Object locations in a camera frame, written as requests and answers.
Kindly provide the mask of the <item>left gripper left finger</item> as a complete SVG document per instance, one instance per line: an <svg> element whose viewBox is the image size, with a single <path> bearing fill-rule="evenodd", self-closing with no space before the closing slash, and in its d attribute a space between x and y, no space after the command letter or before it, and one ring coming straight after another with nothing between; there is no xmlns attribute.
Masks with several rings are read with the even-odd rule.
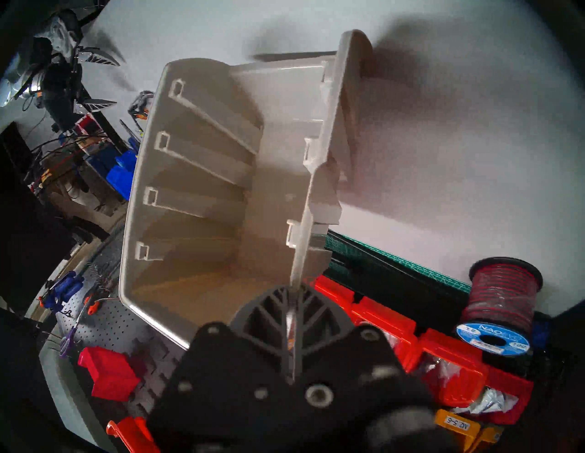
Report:
<svg viewBox="0 0 585 453"><path fill-rule="evenodd" d="M201 326L151 412L161 452L288 452L301 442L290 303L276 288L229 325Z"/></svg>

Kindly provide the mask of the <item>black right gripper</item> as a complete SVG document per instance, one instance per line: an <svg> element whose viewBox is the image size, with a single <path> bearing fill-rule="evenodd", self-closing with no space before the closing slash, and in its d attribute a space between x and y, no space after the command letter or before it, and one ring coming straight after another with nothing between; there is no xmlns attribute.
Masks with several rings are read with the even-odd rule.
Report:
<svg viewBox="0 0 585 453"><path fill-rule="evenodd" d="M114 106L106 99L78 99L82 88L81 63L119 67L118 61L98 47L76 47L77 63L60 61L46 67L43 77L43 106L53 121L54 132L73 129L76 123L90 113Z"/></svg>

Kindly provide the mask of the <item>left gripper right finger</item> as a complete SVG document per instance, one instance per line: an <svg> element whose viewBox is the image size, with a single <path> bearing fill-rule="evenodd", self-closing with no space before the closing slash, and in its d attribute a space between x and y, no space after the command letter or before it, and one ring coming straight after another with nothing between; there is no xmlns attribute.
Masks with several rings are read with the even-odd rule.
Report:
<svg viewBox="0 0 585 453"><path fill-rule="evenodd" d="M295 286L295 388L295 452L439 452L431 396L381 330L356 327L305 285Z"/></svg>

